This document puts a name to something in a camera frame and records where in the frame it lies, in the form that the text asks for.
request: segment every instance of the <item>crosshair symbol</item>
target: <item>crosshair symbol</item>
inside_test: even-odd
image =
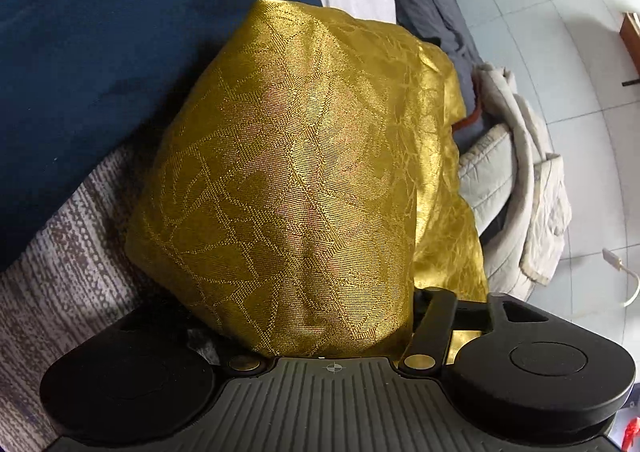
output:
[[[335,374],[336,372],[340,372],[341,370],[344,369],[343,366],[341,366],[340,364],[336,364],[335,362],[332,364],[329,364],[328,366],[325,367],[325,369],[329,372],[332,372],[333,374]]]

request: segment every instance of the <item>dark pillow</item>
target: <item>dark pillow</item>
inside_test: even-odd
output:
[[[0,270],[110,150],[179,108],[254,2],[0,0]]]

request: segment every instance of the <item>red object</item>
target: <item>red object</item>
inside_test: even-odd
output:
[[[622,440],[622,452],[628,452],[634,444],[634,438],[638,434],[640,434],[640,418],[633,418],[625,429],[625,437]]]
[[[476,94],[476,106],[474,110],[468,115],[466,118],[462,118],[459,122],[451,125],[451,132],[456,132],[461,128],[468,127],[469,125],[473,125],[480,118],[480,114],[482,113],[482,101],[480,97],[480,80],[476,75],[472,75],[472,82],[474,83],[474,93]]]

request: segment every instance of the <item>orange trim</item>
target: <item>orange trim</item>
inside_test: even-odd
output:
[[[471,114],[466,118],[462,118],[459,122],[456,122],[451,126],[452,132],[456,132],[461,128],[468,127],[469,125],[474,124],[480,118],[480,114],[482,113],[482,100],[480,99],[480,81],[476,78],[475,75],[471,77],[474,83],[474,94],[476,95],[476,106]]]

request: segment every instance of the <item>gray blanket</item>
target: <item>gray blanket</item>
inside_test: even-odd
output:
[[[398,24],[416,37],[429,41],[440,40],[440,48],[456,67],[460,80],[460,91],[469,115],[475,108],[475,94],[471,79],[473,67],[482,59],[456,0],[396,0]],[[487,117],[454,133],[460,153],[466,152],[473,143],[491,127]]]

